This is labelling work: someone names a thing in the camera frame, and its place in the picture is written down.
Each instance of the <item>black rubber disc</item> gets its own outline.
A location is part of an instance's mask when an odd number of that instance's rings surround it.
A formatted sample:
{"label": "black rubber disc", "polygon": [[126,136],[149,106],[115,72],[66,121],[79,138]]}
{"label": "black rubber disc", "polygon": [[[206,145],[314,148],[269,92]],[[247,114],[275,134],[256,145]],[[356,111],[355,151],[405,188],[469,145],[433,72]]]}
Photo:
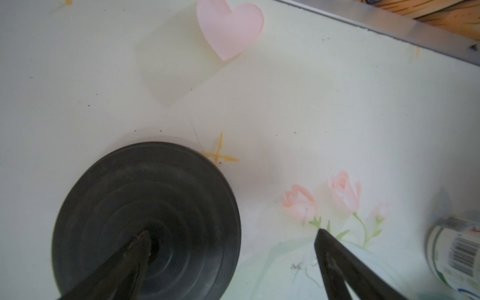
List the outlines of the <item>black rubber disc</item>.
{"label": "black rubber disc", "polygon": [[148,228],[140,300],[218,300],[240,253],[240,217],[222,173],[177,144],[133,144],[80,177],[55,224],[52,261],[62,294]]}

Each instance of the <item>pink heart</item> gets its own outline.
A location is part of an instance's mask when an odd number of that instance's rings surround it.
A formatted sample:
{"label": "pink heart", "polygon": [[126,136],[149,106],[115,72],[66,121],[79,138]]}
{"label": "pink heart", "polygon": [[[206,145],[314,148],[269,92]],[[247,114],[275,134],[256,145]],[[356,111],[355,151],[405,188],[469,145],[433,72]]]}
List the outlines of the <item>pink heart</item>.
{"label": "pink heart", "polygon": [[198,24],[213,50],[228,60],[253,45],[264,26],[262,11],[245,3],[234,9],[226,0],[199,0]]}

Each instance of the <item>white tabletop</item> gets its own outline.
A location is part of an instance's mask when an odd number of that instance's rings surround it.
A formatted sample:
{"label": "white tabletop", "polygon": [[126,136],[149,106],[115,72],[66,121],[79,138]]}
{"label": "white tabletop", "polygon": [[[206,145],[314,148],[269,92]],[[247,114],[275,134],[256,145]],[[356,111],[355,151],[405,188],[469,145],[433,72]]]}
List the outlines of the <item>white tabletop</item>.
{"label": "white tabletop", "polygon": [[[350,230],[345,244],[410,299],[451,294],[431,274],[424,241],[438,217],[478,217],[480,68],[251,2],[264,30],[227,62],[203,40],[190,0],[0,3],[0,298],[59,296],[54,222],[96,160],[151,140],[212,153],[221,133],[221,155],[239,160],[218,166],[242,222],[225,299],[324,294],[316,228],[283,208],[295,184],[312,194],[316,217],[335,234]],[[354,246],[360,223],[331,205],[327,180],[342,170],[361,182],[363,220],[390,206],[364,248]]]}

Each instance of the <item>orange stain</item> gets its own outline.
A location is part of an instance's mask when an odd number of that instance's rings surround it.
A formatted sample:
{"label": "orange stain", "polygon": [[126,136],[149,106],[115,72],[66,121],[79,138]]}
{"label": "orange stain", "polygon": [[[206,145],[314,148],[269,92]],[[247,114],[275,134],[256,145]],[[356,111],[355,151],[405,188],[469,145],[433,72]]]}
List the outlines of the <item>orange stain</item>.
{"label": "orange stain", "polygon": [[218,147],[216,148],[215,153],[206,153],[206,152],[200,152],[200,153],[203,154],[207,158],[213,157],[215,166],[218,166],[219,163],[221,164],[220,159],[223,159],[226,162],[227,161],[234,161],[234,162],[239,161],[238,158],[235,158],[235,157],[232,157],[232,156],[220,155],[220,150],[222,149],[222,147],[223,147],[223,132],[220,134],[220,140],[218,141]]}

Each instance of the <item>pink rose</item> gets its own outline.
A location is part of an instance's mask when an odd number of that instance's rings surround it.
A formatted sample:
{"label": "pink rose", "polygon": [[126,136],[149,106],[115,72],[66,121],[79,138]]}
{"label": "pink rose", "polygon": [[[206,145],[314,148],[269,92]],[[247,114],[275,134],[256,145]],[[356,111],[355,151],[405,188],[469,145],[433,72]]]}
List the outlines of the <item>pink rose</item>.
{"label": "pink rose", "polygon": [[291,191],[285,192],[285,201],[283,208],[294,218],[310,222],[317,214],[317,205],[312,194],[302,187],[295,184]]}
{"label": "pink rose", "polygon": [[387,203],[380,203],[377,207],[373,210],[373,216],[377,220],[378,223],[382,223],[390,214],[390,205]]}
{"label": "pink rose", "polygon": [[332,192],[336,207],[342,212],[351,215],[355,213],[360,206],[361,183],[355,183],[353,190],[348,173],[341,171],[337,176],[332,176],[328,180],[328,185]]}

